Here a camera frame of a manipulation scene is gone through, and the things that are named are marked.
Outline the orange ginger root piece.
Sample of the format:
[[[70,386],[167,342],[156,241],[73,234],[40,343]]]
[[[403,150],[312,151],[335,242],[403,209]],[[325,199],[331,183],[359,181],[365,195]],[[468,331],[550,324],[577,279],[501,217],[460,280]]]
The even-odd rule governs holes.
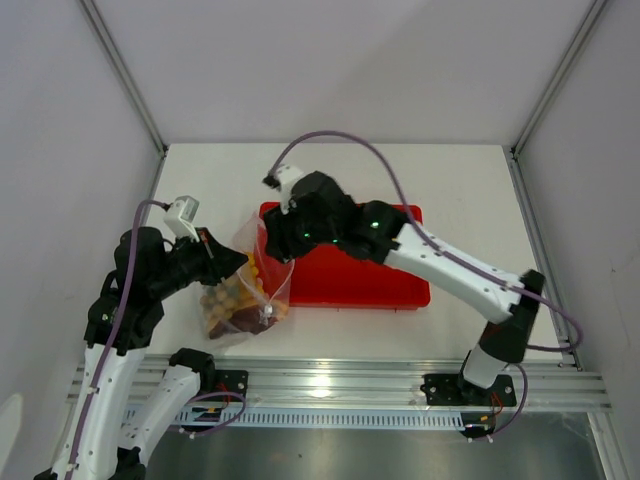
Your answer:
[[[260,271],[256,264],[255,255],[246,252],[247,262],[236,272],[239,279],[239,298],[241,307],[259,306],[264,308],[269,304]]]

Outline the clear pink-dotted zip bag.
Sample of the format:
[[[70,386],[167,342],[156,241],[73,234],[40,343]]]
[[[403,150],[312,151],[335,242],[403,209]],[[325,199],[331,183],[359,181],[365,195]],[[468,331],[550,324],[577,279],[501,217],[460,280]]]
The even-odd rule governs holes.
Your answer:
[[[233,344],[260,335],[283,321],[290,309],[296,263],[282,264],[266,253],[267,231],[258,214],[232,238],[232,248],[245,254],[246,264],[200,296],[205,336]]]

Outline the purple sweet potato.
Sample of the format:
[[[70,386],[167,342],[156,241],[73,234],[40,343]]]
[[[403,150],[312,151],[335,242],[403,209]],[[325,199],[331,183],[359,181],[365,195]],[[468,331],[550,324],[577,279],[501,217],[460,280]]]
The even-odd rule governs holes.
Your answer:
[[[282,321],[287,313],[274,305],[251,305],[233,312],[211,313],[207,335],[212,340],[240,333],[258,335]]]

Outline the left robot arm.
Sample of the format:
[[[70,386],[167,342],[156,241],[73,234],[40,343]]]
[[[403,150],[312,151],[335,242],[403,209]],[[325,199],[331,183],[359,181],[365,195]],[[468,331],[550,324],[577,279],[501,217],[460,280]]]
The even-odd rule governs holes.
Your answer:
[[[163,302],[192,283],[217,286],[248,261],[205,228],[165,247],[154,227],[121,235],[115,268],[88,311],[84,370],[67,437],[41,479],[142,479],[155,446],[193,399],[216,393],[212,355],[182,347],[160,384],[124,418],[134,377],[164,316]]]

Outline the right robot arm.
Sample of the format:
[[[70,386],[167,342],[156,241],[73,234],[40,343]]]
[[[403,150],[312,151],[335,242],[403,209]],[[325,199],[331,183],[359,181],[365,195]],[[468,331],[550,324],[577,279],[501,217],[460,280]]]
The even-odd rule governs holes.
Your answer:
[[[264,184],[279,193],[263,215],[267,254],[288,263],[320,245],[425,280],[463,301],[486,321],[456,380],[468,403],[489,396],[499,374],[524,359],[539,312],[544,277],[501,271],[439,241],[407,208],[355,202],[330,176],[284,166]]]

